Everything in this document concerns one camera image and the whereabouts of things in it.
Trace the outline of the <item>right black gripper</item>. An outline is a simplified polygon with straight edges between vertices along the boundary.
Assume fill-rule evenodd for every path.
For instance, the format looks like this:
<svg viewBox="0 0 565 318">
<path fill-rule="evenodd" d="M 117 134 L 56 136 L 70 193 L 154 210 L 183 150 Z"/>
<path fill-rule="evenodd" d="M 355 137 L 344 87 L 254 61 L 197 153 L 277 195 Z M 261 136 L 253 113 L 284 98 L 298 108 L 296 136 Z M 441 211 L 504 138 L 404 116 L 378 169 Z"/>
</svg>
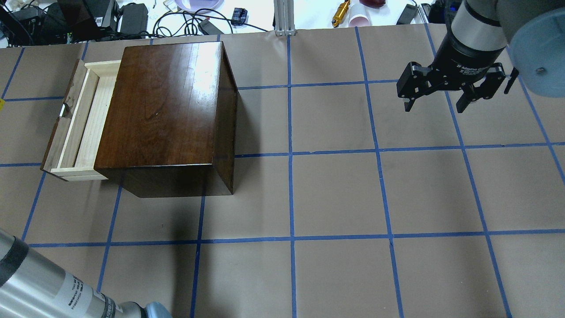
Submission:
<svg viewBox="0 0 565 318">
<path fill-rule="evenodd" d="M 502 50 L 476 50 L 462 44 L 454 34 L 446 34 L 430 67 L 409 62 L 398 79 L 397 96 L 403 100 L 404 111 L 411 111 L 416 99 L 434 93 L 436 85 L 440 90 L 462 89 L 456 103 L 459 114 L 478 99 L 491 99 L 506 78 L 502 63 L 495 63 Z M 473 84 L 483 76 L 485 80 L 475 87 Z"/>
</svg>

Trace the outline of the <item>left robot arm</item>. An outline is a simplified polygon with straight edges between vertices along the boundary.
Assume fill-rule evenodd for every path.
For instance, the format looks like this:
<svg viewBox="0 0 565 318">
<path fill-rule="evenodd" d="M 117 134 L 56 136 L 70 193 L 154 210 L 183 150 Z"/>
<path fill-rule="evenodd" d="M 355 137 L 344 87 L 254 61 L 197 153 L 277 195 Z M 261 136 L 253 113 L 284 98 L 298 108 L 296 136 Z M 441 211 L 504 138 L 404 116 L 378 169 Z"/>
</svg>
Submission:
<svg viewBox="0 0 565 318">
<path fill-rule="evenodd" d="M 159 302 L 117 303 L 17 237 L 0 232 L 3 318 L 169 318 Z"/>
</svg>

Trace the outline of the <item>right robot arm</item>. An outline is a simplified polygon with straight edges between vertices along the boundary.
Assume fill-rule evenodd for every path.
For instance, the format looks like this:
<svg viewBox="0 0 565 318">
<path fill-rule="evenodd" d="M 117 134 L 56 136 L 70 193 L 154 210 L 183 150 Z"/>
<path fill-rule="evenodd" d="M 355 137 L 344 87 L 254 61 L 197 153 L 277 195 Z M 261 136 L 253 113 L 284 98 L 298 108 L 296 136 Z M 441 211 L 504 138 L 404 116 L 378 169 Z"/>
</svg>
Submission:
<svg viewBox="0 0 565 318">
<path fill-rule="evenodd" d="M 505 48 L 514 66 L 507 93 L 520 75 L 533 93 L 564 97 L 565 8 L 562 0 L 464 0 L 428 67 L 407 64 L 397 81 L 404 110 L 436 91 L 462 91 L 458 113 L 490 99 L 506 73 L 496 60 Z"/>
</svg>

